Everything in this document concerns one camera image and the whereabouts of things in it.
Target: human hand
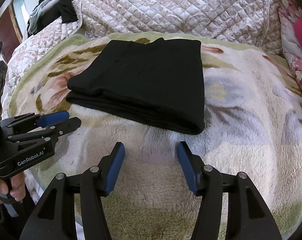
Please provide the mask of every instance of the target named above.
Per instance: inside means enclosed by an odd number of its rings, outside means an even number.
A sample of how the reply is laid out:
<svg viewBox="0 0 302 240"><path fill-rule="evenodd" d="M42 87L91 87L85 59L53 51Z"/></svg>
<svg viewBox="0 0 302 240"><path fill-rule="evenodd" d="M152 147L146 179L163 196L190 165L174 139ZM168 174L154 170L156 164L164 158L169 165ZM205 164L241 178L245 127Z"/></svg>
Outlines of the human hand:
<svg viewBox="0 0 302 240"><path fill-rule="evenodd" d="M24 173L21 172L11 178L12 190L10 192L11 196L15 198L16 201L21 201L25 198L25 181ZM9 190L6 183L0 179L0 193L8 194Z"/></svg>

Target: blue gripper pad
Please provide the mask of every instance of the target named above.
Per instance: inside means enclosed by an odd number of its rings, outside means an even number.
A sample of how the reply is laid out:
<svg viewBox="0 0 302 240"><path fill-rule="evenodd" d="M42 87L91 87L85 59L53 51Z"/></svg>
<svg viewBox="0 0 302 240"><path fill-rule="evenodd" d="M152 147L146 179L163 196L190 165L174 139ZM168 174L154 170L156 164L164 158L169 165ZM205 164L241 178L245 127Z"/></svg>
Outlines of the blue gripper pad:
<svg viewBox="0 0 302 240"><path fill-rule="evenodd" d="M117 144L119 145L117 152L115 154L112 164L110 165L109 172L106 176L106 185L104 191L107 195L109 195L114 190L116 180L118 179L118 173L120 172L124 159L124 153L125 153L124 145L123 143L117 143Z"/></svg>
<svg viewBox="0 0 302 240"><path fill-rule="evenodd" d="M193 169L192 163L189 158L192 158L192 153L190 156L188 156L185 147L183 146L183 143L179 143L177 146L177 153L178 153L178 159L181 164L184 177L186 178L189 190L193 192L193 194L196 194L198 192L198 182L199 182L199 174L196 174L196 172Z"/></svg>
<svg viewBox="0 0 302 240"><path fill-rule="evenodd" d="M49 125L62 122L70 117L67 111L60 111L52 114L46 114L40 117L38 120L38 126L46 128Z"/></svg>

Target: red door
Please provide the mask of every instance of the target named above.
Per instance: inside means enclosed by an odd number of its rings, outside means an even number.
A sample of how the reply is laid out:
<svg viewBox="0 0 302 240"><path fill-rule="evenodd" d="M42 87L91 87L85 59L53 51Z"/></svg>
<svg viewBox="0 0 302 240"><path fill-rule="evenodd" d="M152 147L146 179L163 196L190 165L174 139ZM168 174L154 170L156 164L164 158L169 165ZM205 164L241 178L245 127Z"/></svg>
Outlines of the red door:
<svg viewBox="0 0 302 240"><path fill-rule="evenodd" d="M19 39L14 29L9 8L0 17L0 41L3 42L2 57L6 63L12 57L13 51L20 45Z"/></svg>

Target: folded black pants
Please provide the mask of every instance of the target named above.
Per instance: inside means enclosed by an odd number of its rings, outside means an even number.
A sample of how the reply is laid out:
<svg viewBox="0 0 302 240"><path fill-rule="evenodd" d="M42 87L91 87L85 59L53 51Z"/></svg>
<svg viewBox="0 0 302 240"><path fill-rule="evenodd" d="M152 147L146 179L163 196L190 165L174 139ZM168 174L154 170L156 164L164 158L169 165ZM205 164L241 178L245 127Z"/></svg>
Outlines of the folded black pants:
<svg viewBox="0 0 302 240"><path fill-rule="evenodd" d="M68 82L66 100L187 134L204 129L200 41L160 38L149 44L112 40Z"/></svg>

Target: metal screw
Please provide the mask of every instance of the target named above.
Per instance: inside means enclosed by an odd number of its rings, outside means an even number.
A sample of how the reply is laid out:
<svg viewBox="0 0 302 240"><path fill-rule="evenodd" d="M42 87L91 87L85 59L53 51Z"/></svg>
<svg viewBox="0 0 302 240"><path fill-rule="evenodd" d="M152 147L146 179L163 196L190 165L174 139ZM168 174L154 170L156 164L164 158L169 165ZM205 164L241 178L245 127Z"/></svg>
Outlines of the metal screw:
<svg viewBox="0 0 302 240"><path fill-rule="evenodd" d="M63 173L59 173L55 177L56 177L56 179L63 179L64 178L64 174Z"/></svg>
<svg viewBox="0 0 302 240"><path fill-rule="evenodd" d="M99 171L99 167L98 166L93 166L90 168L90 172L98 172Z"/></svg>
<svg viewBox="0 0 302 240"><path fill-rule="evenodd" d="M246 179L247 178L247 174L245 172L241 171L241 172L239 172L239 177L241 179Z"/></svg>
<svg viewBox="0 0 302 240"><path fill-rule="evenodd" d="M213 167L211 165L205 165L204 170L205 171L213 171Z"/></svg>

